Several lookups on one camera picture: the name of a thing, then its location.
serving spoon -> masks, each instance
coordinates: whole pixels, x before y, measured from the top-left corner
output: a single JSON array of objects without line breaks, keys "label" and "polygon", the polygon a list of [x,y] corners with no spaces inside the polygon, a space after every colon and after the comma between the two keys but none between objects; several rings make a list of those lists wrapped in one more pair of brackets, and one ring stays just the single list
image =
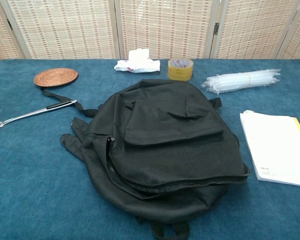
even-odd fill
[{"label": "serving spoon", "polygon": [[4,125],[9,124],[11,122],[14,122],[16,120],[24,119],[24,118],[27,118],[29,116],[42,114],[42,113],[50,112],[50,111],[57,110],[57,109],[61,109],[61,108],[70,106],[71,104],[74,104],[76,102],[77,102],[77,100],[70,100],[70,101],[66,101],[66,102],[56,103],[56,104],[49,105],[49,106],[47,106],[43,109],[37,110],[37,111],[32,111],[32,112],[26,113],[26,114],[21,115],[21,116],[16,116],[16,117],[10,118],[10,119],[5,120],[3,122],[0,121],[0,128],[2,128]]}]

backpack pocket flap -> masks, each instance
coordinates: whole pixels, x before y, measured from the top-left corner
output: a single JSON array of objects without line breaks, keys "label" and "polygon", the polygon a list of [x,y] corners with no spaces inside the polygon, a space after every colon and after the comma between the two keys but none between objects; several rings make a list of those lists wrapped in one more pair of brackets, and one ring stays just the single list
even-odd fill
[{"label": "backpack pocket flap", "polygon": [[160,102],[136,101],[125,126],[124,142],[148,146],[196,138],[221,140],[223,127],[207,108],[191,98],[189,95]]}]

notebook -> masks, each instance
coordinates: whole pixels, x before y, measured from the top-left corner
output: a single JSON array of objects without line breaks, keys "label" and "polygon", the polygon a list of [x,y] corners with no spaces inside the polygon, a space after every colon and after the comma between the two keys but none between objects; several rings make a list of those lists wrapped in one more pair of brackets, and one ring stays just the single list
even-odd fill
[{"label": "notebook", "polygon": [[255,174],[260,181],[300,186],[300,123],[295,117],[240,113]]}]

plastic straw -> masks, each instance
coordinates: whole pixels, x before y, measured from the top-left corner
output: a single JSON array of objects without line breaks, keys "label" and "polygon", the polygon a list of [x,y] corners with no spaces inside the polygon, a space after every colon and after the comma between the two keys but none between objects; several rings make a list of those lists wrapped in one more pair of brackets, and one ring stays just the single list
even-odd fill
[{"label": "plastic straw", "polygon": [[274,76],[280,75],[281,69],[267,69],[250,72],[230,73],[207,77],[201,86],[215,94],[235,91],[239,89],[268,86],[279,79]]}]

table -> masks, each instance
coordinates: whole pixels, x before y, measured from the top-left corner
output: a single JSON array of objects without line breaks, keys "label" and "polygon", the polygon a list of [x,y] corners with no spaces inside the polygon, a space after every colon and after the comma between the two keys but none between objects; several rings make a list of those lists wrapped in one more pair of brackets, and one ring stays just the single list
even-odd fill
[{"label": "table", "polygon": [[[0,61],[0,120],[54,104],[34,85],[34,76],[51,68],[73,68],[78,79],[50,91],[97,108],[110,95],[141,79],[167,79],[161,71],[131,73],[114,70],[114,59]],[[201,87],[217,74],[281,69],[281,81],[221,93],[219,114],[237,135],[243,161],[251,175],[233,185],[216,208],[189,222],[190,240],[298,239],[300,186],[258,181],[241,127],[239,113],[252,110],[297,117],[300,122],[300,59],[195,59],[192,79]],[[0,239],[135,239],[152,240],[148,222],[106,201],[92,186],[85,165],[61,145],[72,133],[74,117],[90,121],[74,107],[28,117],[0,129]]]}]

